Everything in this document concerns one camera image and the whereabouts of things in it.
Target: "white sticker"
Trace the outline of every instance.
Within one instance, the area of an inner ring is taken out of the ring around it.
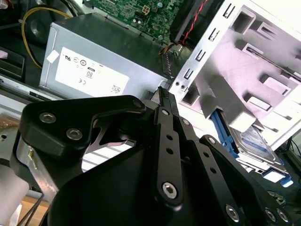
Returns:
[[[8,3],[5,0],[0,0],[0,9],[7,9]]]
[[[55,50],[53,50],[49,56],[46,58],[46,60],[48,60],[51,64],[57,59],[57,57],[60,54],[58,52],[56,52]]]
[[[129,77],[62,48],[55,80],[93,97],[122,95]]]

